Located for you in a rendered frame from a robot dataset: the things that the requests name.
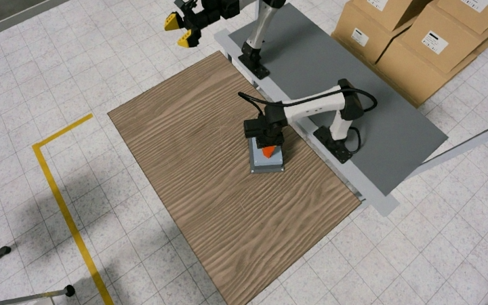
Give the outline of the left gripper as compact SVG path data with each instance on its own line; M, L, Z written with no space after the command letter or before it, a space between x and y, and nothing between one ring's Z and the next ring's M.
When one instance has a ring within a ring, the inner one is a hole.
M284 143L284 137L281 131L274 137L267 136L265 133L260 137L256 137L257 149L269 146L282 146L282 143Z

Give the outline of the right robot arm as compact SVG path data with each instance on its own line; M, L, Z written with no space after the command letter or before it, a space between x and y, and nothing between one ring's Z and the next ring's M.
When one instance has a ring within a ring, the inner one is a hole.
M192 8L196 8L198 0L190 0L184 2L183 0L175 0L174 3L187 16L190 16L197 21L196 14ZM257 0L201 0L203 7L202 12L205 14L208 25L213 24L223 17L225 20L233 18L240 14L244 7ZM277 10L284 6L286 0L262 0L260 14L255 23L255 26L247 39L244 42L241 52L243 53L238 59L259 79L262 80L267 77L270 72L265 69L259 60L262 58L259 53L261 51L262 41L268 29L268 26L277 13ZM255 60L255 62L254 62Z

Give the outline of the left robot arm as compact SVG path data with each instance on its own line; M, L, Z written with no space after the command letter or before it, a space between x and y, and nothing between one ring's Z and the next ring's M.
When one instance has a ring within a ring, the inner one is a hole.
M274 137L283 127L287 127L289 123L298 119L329 110L337 110L333 124L328 128L322 125L314 131L313 135L341 164L344 164L352 157L352 153L345 147L348 128L353 120L365 114L357 93L342 93L342 89L346 88L355 89L347 79L340 79L338 86L322 93L297 100L275 102L289 104L287 106L265 106L265 115L260 111L257 119L244 121L245 139L260 137L263 133ZM318 96L321 94L325 95ZM318 97L312 98L315 96ZM297 102L300 100L304 101ZM348 157L349 155L350 157Z

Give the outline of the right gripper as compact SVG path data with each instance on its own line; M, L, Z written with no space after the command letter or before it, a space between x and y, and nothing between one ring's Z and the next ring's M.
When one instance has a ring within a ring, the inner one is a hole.
M187 16L184 14L181 17L177 11L172 12L165 19L164 29L165 31L172 31L185 28L188 32L177 41L177 44L187 48L197 47L199 45L199 39L202 37L201 30L208 27L208 21L202 11L196 13L196 17L197 21L190 14Z

